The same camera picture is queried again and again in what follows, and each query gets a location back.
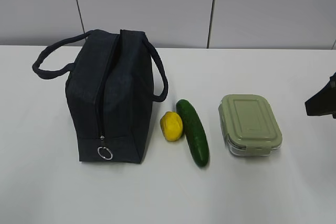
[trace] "container lid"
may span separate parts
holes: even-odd
[[[230,94],[222,99],[221,115],[231,142],[249,149],[278,148],[282,135],[267,100],[254,94]]]

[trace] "food container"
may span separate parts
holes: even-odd
[[[282,135],[267,100],[254,94],[230,94],[218,108],[224,140],[236,156],[268,156]]]

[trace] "lunch bag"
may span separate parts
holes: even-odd
[[[73,63],[56,71],[39,68],[57,48],[85,38]],[[163,80],[160,95],[153,93],[152,59]],[[142,162],[153,101],[168,94],[162,61],[144,32],[91,30],[64,39],[41,52],[33,71],[42,79],[70,72],[65,93],[80,161]]]

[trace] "cucumber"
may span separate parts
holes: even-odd
[[[198,167],[206,166],[209,161],[209,146],[197,112],[194,107],[184,99],[177,102],[176,112],[182,119],[183,130],[196,165],[198,165]]]

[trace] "yellow lemon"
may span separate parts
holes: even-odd
[[[182,136],[183,123],[180,116],[175,112],[166,112],[160,120],[160,126],[167,141],[176,141]]]

